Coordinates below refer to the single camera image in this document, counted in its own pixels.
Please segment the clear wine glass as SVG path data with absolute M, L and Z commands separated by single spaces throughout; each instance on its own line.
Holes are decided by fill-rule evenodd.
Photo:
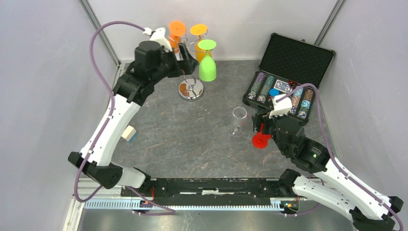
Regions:
M 244 107 L 237 106 L 232 111 L 232 130 L 231 135 L 234 137 L 238 137 L 241 133 L 241 129 L 246 122 L 247 119 L 247 110 Z

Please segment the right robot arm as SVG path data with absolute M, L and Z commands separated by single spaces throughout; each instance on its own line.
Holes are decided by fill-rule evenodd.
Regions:
M 317 185 L 288 169 L 279 179 L 281 195 L 291 196 L 294 193 L 313 199 L 343 215 L 358 231 L 393 231 L 395 226 L 401 231 L 404 229 L 397 215 L 403 200 L 383 195 L 361 182 L 324 145 L 307 138 L 304 127 L 294 118 L 259 111 L 252 121 L 254 131 L 271 138 L 281 154 L 297 168 L 331 186 Z

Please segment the red wine glass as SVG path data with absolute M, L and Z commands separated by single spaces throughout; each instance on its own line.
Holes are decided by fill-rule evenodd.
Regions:
M 263 133 L 264 124 L 261 124 L 260 130 L 252 137 L 252 145 L 257 149 L 264 149 L 268 146 L 268 141 L 271 139 L 270 134 Z

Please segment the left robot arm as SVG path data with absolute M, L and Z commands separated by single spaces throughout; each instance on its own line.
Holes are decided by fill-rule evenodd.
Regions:
M 69 154 L 68 161 L 102 187 L 131 186 L 139 196 L 151 191 L 151 183 L 143 171 L 116 165 L 112 156 L 130 120 L 154 92 L 154 86 L 165 77 L 194 72 L 198 61 L 184 43 L 178 47 L 181 60 L 177 60 L 173 51 L 166 52 L 158 42 L 141 42 L 135 49 L 134 61 L 113 88 L 114 105 L 108 107 L 89 142 L 79 152 Z

